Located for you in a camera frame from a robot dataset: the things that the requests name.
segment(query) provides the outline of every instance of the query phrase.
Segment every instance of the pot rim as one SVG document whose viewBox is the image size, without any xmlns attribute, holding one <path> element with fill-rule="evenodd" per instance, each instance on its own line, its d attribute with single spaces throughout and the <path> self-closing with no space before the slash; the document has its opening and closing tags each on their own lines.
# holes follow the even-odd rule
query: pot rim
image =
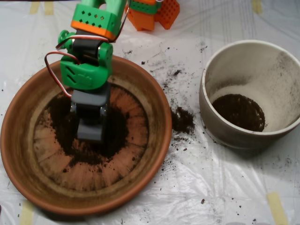
<svg viewBox="0 0 300 225">
<path fill-rule="evenodd" d="M 273 43 L 270 43 L 270 42 L 267 42 L 267 41 L 261 41 L 261 40 L 242 40 L 242 41 L 235 41 L 235 42 L 232 42 L 228 45 L 225 45 L 223 46 L 222 48 L 220 48 L 217 52 L 215 52 L 211 58 L 209 59 L 209 61 L 206 63 L 205 65 L 205 68 L 203 70 L 203 73 L 202 73 L 202 79 L 201 79 L 201 82 L 202 82 L 202 91 L 204 93 L 204 97 L 205 97 L 205 100 L 206 102 L 208 103 L 210 109 L 219 117 L 219 119 L 221 119 L 225 124 L 231 126 L 232 128 L 236 129 L 236 130 L 239 130 L 241 132 L 244 132 L 244 133 L 247 133 L 247 134 L 251 134 L 251 135 L 258 135 L 258 136 L 270 136 L 270 135 L 279 135 L 279 134 L 282 134 L 282 133 L 285 133 L 285 132 L 288 132 L 292 129 L 294 129 L 296 126 L 299 125 L 300 123 L 300 117 L 294 122 L 292 123 L 291 125 L 289 125 L 288 127 L 285 127 L 281 130 L 277 130 L 277 131 L 272 131 L 272 132 L 257 132 L 257 131 L 251 131 L 251 130 L 246 130 L 244 128 L 241 128 L 241 127 L 238 127 L 232 123 L 230 123 L 229 121 L 225 120 L 216 110 L 215 108 L 212 106 L 212 103 L 210 102 L 208 96 L 207 96 L 207 92 L 206 92 L 206 87 L 205 87 L 205 78 L 206 78 L 206 72 L 207 72 L 207 69 L 208 67 L 210 66 L 211 62 L 221 53 L 223 52 L 224 50 L 226 49 L 229 49 L 233 46 L 236 46 L 236 45 L 243 45 L 243 44 L 249 44 L 249 43 L 252 43 L 252 44 L 262 44 L 262 45 L 268 45 L 272 48 L 275 48 L 275 49 L 278 49 L 284 53 L 286 53 L 292 60 L 294 60 L 294 62 L 298 65 L 298 67 L 300 68 L 300 62 L 299 60 L 293 55 L 291 54 L 289 51 L 287 51 L 286 49 L 278 46 L 278 45 L 275 45 Z"/>
<path fill-rule="evenodd" d="M 166 98 L 162 88 L 160 87 L 158 82 L 146 70 L 141 68 L 139 65 L 137 65 L 129 60 L 126 60 L 124 58 L 117 57 L 117 56 L 113 56 L 113 59 L 116 61 L 119 61 L 119 62 L 127 63 L 130 66 L 135 67 L 136 69 L 140 70 L 141 73 L 144 74 L 145 79 L 148 80 L 148 82 L 151 83 L 154 86 L 154 88 L 157 90 L 158 95 L 160 96 L 160 100 L 162 101 L 162 104 L 164 105 L 162 113 L 164 113 L 165 117 L 166 117 L 166 120 L 165 120 L 166 132 L 164 134 L 165 138 L 163 140 L 162 148 L 158 154 L 157 160 L 155 161 L 154 165 L 150 168 L 149 172 L 141 179 L 141 181 L 136 186 L 134 186 L 131 190 L 127 191 L 125 194 L 123 194 L 119 198 L 114 199 L 110 202 L 101 204 L 101 205 L 91 206 L 91 207 L 87 207 L 87 208 L 83 208 L 83 209 L 64 208 L 64 207 L 52 205 L 51 203 L 48 203 L 47 201 L 45 201 L 43 199 L 39 199 L 38 197 L 33 195 L 30 191 L 28 191 L 26 189 L 26 187 L 24 187 L 18 181 L 17 177 L 15 176 L 15 174 L 13 172 L 13 168 L 12 168 L 13 165 L 11 165 L 8 162 L 7 150 L 5 149 L 6 141 L 7 141 L 6 133 L 7 133 L 7 130 L 9 129 L 8 118 L 9 118 L 11 112 L 13 111 L 13 109 L 15 108 L 18 98 L 21 95 L 23 95 L 24 91 L 27 89 L 29 84 L 33 83 L 41 74 L 43 74 L 47 71 L 47 68 L 43 68 L 40 71 L 38 71 L 34 76 L 32 76 L 19 89 L 19 91 L 17 92 L 17 94 L 15 95 L 13 100 L 11 101 L 11 103 L 7 109 L 7 112 L 5 114 L 3 123 L 2 123 L 1 137 L 0 137 L 1 157 L 2 157 L 4 168 L 8 174 L 8 177 L 10 178 L 10 180 L 12 181 L 14 186 L 18 189 L 18 191 L 20 191 L 20 193 L 25 198 L 27 198 L 28 200 L 30 200 L 31 202 L 33 202 L 34 204 L 36 204 L 37 206 L 39 206 L 42 209 L 45 209 L 45 210 L 48 210 L 48 211 L 51 211 L 54 213 L 62 214 L 62 215 L 68 215 L 68 216 L 85 216 L 85 215 L 90 215 L 90 214 L 94 214 L 94 213 L 100 213 L 100 212 L 106 212 L 106 211 L 112 210 L 112 209 L 119 207 L 122 204 L 128 202 L 133 197 L 135 197 L 156 175 L 156 173 L 158 172 L 159 168 L 161 167 L 161 165 L 165 159 L 165 156 L 169 149 L 171 136 L 172 136 L 172 121 L 171 121 L 171 109 L 169 107 L 169 103 L 167 101 L 167 98 Z M 50 66 L 57 67 L 57 66 L 59 66 L 58 65 L 59 63 L 60 63 L 60 61 L 54 62 Z"/>
</svg>

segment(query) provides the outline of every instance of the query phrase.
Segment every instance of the white ceramic pot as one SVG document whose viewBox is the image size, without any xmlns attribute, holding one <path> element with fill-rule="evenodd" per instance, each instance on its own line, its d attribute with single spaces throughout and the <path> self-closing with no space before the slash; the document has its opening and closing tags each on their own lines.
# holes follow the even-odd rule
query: white ceramic pot
<svg viewBox="0 0 300 225">
<path fill-rule="evenodd" d="M 227 94 L 241 94 L 261 107 L 266 124 L 262 132 L 240 128 L 214 109 L 212 103 Z M 234 42 L 206 64 L 199 103 L 203 122 L 217 142 L 238 149 L 264 147 L 300 123 L 300 63 L 268 42 Z"/>
</svg>

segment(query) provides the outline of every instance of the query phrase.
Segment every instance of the soil inside pot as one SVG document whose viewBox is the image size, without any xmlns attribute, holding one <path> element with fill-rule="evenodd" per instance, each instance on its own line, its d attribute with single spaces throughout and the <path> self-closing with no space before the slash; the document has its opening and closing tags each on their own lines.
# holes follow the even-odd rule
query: soil inside pot
<svg viewBox="0 0 300 225">
<path fill-rule="evenodd" d="M 260 106 L 243 95 L 224 95 L 212 105 L 224 119 L 240 128 L 262 132 L 265 127 L 265 117 Z"/>
<path fill-rule="evenodd" d="M 51 126 L 55 130 L 55 138 L 67 156 L 73 156 L 69 165 L 78 162 L 90 165 L 102 163 L 103 157 L 111 158 L 126 145 L 128 135 L 127 119 L 121 109 L 112 106 L 107 116 L 105 138 L 102 144 L 79 141 L 76 139 L 79 118 L 70 113 L 71 100 L 68 97 L 55 97 L 48 105 L 52 119 Z"/>
</svg>

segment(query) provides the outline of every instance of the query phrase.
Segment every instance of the dark soil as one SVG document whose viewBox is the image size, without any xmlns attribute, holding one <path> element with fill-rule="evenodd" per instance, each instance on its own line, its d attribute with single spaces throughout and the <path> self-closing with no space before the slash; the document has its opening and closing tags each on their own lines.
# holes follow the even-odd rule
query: dark soil
<svg viewBox="0 0 300 225">
<path fill-rule="evenodd" d="M 243 95 L 225 95 L 212 105 L 224 119 L 240 128 L 262 132 L 265 127 L 262 109 L 255 101 Z"/>
<path fill-rule="evenodd" d="M 194 116 L 181 107 L 177 107 L 176 111 L 172 111 L 172 128 L 178 133 L 192 133 L 195 128 Z"/>
<path fill-rule="evenodd" d="M 54 98 L 48 105 L 52 119 L 52 128 L 55 130 L 55 138 L 62 147 L 65 155 L 72 156 L 69 163 L 74 166 L 79 162 L 90 165 L 102 163 L 102 158 L 111 158 L 126 145 L 128 135 L 127 119 L 119 108 L 111 107 L 107 115 L 105 138 L 102 144 L 79 141 L 80 149 L 73 147 L 76 139 L 79 118 L 70 113 L 71 101 L 68 97 Z"/>
<path fill-rule="evenodd" d="M 177 70 L 177 71 L 173 74 L 173 76 L 177 76 L 179 73 L 181 73 L 181 70 L 180 70 L 180 69 Z"/>
</svg>

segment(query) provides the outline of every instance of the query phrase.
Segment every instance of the robotic arm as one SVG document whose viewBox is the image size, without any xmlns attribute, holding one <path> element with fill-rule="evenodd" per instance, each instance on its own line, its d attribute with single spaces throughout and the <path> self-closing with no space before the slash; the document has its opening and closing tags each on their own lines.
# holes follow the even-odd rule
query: robotic arm
<svg viewBox="0 0 300 225">
<path fill-rule="evenodd" d="M 105 3 L 106 10 L 99 9 Z M 77 32 L 60 33 L 56 49 L 67 49 L 67 53 L 49 54 L 64 55 L 60 61 L 61 76 L 63 84 L 74 90 L 72 95 L 56 78 L 45 57 L 49 72 L 71 98 L 71 111 L 80 118 L 78 139 L 103 141 L 111 89 L 107 82 L 112 73 L 111 43 L 116 41 L 124 25 L 121 20 L 125 4 L 126 0 L 82 0 L 71 23 Z"/>
</svg>

